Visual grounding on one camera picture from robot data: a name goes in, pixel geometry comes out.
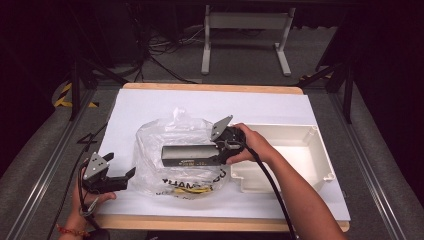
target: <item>metal stand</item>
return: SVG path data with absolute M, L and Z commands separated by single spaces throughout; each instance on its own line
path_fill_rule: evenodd
M 241 29 L 276 29 L 283 30 L 279 43 L 275 43 L 275 49 L 284 76 L 290 76 L 291 71 L 287 58 L 284 54 L 284 46 L 293 21 L 295 8 L 288 13 L 235 13 L 235 12 L 210 12 L 209 5 L 205 11 L 205 47 L 203 49 L 203 60 L 201 73 L 209 74 L 211 57 L 211 28 L 241 28 Z

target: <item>clear plastic bag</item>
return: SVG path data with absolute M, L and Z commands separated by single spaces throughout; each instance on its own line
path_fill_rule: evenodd
M 211 144 L 212 123 L 191 118 L 184 109 L 176 109 L 173 118 L 157 119 L 144 124 L 136 133 L 134 163 L 137 166 L 131 183 L 150 195 L 173 195 L 196 199 L 219 190 L 228 181 L 228 167 L 164 167 L 164 145 Z

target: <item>white tray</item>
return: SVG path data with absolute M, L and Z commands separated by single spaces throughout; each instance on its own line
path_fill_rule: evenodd
M 336 175 L 317 126 L 248 125 L 278 150 L 303 178 L 319 191 Z M 277 186 L 278 182 L 265 164 Z M 271 184 L 256 162 L 244 161 L 231 166 L 232 180 L 247 193 L 272 192 Z

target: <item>wrist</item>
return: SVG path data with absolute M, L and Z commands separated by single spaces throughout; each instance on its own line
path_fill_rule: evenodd
M 66 228 L 75 230 L 84 230 L 86 226 L 87 221 L 76 211 L 72 211 L 65 224 Z

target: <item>gray carpet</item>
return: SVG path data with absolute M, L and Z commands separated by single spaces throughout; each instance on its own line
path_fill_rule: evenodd
M 280 33 L 274 31 L 264 31 L 256 37 L 248 37 L 235 31 L 215 33 L 212 38 L 210 74 L 207 76 L 200 74 L 203 50 L 201 42 L 185 46 L 172 54 L 156 56 L 156 59 L 180 76 L 201 79 L 205 84 L 288 85 L 296 83 L 302 75 L 314 73 L 314 68 L 334 31 L 335 29 L 319 28 L 293 29 L 290 32 L 285 52 L 292 70 L 291 77 L 284 77 L 279 67 L 272 44 L 278 42 Z M 144 64 L 142 73 L 144 81 L 166 82 L 172 79 L 167 72 L 152 62 Z M 128 79 L 133 81 L 134 77 L 135 74 Z M 325 81 L 318 81 L 305 88 L 304 92 L 309 96 L 327 151 L 346 195 L 352 218 L 347 235 L 349 239 L 358 240 L 396 239 L 382 218 L 381 209 L 376 205 L 376 198 L 361 170 L 357 149 L 352 144 L 343 119 L 339 117 L 337 106 L 334 105 L 334 99 L 343 96 L 343 89 L 337 95 L 327 94 L 323 89 L 316 88 L 323 83 Z M 100 84 L 94 93 L 91 101 L 99 102 L 100 106 L 87 108 L 83 113 L 69 143 L 64 147 L 60 164 L 39 205 L 34 208 L 33 215 L 27 217 L 29 221 L 23 226 L 21 239 L 46 239 L 71 169 L 83 148 L 77 141 L 88 133 L 94 133 L 107 121 L 117 89 L 114 84 Z M 70 124 L 69 116 L 70 108 L 57 108 L 0 180 L 0 239 L 6 239 L 43 170 L 50 168 L 46 165 Z M 424 239 L 424 231 L 420 229 L 420 226 L 424 225 L 423 208 L 403 179 L 356 89 L 352 104 L 352 121 L 350 127 L 354 129 L 386 194 L 393 215 L 403 231 L 404 237 L 397 239 Z M 84 157 L 100 147 L 102 134 L 96 138 L 98 142 L 90 147 Z M 68 195 L 59 223 L 64 223 L 69 213 L 69 200 Z M 144 231 L 111 230 L 111 235 L 112 239 L 145 238 Z M 51 239 L 57 237 L 55 231 Z

